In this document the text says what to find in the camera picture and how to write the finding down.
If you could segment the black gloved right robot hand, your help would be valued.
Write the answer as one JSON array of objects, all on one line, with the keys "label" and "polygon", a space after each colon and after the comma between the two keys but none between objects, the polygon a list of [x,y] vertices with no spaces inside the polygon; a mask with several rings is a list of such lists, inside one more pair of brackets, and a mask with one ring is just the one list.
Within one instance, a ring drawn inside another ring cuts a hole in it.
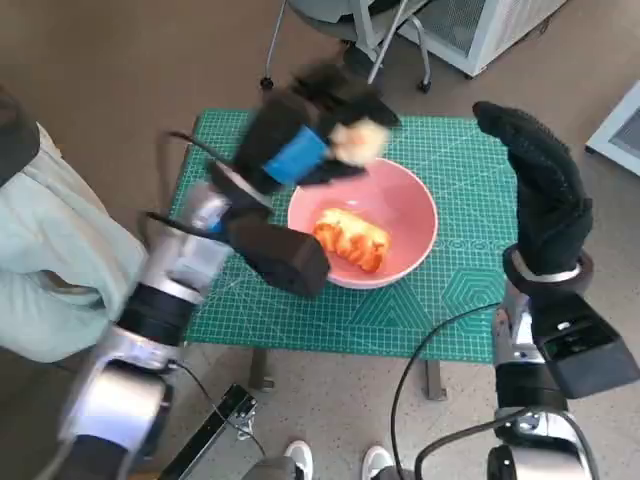
[{"label": "black gloved right robot hand", "polygon": [[517,177],[517,250],[536,276],[573,270],[593,226],[592,199],[569,147],[523,110],[478,101],[480,130],[507,148]]}]

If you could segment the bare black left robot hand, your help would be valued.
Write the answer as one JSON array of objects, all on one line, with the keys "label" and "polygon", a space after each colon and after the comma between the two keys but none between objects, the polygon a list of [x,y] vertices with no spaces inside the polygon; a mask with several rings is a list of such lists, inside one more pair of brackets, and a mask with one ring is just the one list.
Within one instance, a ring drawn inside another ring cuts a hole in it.
[{"label": "bare black left robot hand", "polygon": [[356,177],[399,124],[375,87],[339,65],[316,63],[265,96],[232,165],[262,193]]}]

